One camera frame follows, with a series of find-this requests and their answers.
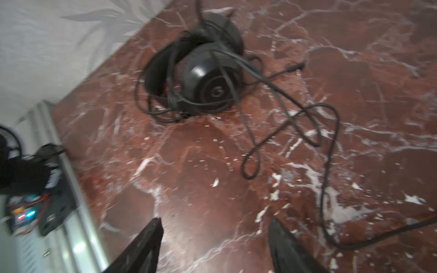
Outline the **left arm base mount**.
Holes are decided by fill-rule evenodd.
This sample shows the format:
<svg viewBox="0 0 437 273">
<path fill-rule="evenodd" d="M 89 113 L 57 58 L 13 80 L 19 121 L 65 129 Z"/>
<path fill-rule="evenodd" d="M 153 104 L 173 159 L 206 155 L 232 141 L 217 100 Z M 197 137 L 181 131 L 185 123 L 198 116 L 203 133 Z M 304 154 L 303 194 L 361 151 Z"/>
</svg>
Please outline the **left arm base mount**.
<svg viewBox="0 0 437 273">
<path fill-rule="evenodd" d="M 35 159 L 51 170 L 44 191 L 47 195 L 43 204 L 45 210 L 39 215 L 38 229 L 43 237 L 62 225 L 70 213 L 77 208 L 66 168 L 61 160 L 64 152 L 63 146 L 48 143 L 35 154 Z"/>
</svg>

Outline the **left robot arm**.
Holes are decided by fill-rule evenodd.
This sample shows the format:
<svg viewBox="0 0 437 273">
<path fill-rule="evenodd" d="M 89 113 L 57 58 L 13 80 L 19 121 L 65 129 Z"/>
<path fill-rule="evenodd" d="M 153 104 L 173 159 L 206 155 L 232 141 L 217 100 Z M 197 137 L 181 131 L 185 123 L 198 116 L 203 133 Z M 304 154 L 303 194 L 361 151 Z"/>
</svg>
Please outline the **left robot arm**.
<svg viewBox="0 0 437 273">
<path fill-rule="evenodd" d="M 65 149 L 53 143 L 26 155 L 18 135 L 1 126 L 1 193 L 41 195 L 55 188 L 63 175 L 58 156 Z"/>
</svg>

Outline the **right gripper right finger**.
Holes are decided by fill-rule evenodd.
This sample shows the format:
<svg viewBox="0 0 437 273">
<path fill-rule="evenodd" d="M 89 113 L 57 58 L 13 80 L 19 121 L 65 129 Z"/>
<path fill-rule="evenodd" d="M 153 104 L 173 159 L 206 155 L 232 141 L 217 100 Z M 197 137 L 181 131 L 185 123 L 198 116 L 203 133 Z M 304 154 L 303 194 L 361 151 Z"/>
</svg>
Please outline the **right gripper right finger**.
<svg viewBox="0 0 437 273">
<path fill-rule="evenodd" d="M 280 220 L 270 222 L 268 241 L 276 273 L 328 273 Z"/>
</svg>

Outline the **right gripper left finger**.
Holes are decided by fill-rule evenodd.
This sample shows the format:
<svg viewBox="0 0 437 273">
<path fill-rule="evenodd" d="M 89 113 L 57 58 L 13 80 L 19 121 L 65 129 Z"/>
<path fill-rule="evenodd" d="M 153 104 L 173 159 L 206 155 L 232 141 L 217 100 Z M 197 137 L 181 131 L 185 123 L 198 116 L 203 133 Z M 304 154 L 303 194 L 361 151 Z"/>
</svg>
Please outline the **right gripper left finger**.
<svg viewBox="0 0 437 273">
<path fill-rule="evenodd" d="M 157 272 L 163 234 L 161 219 L 152 219 L 104 273 Z"/>
</svg>

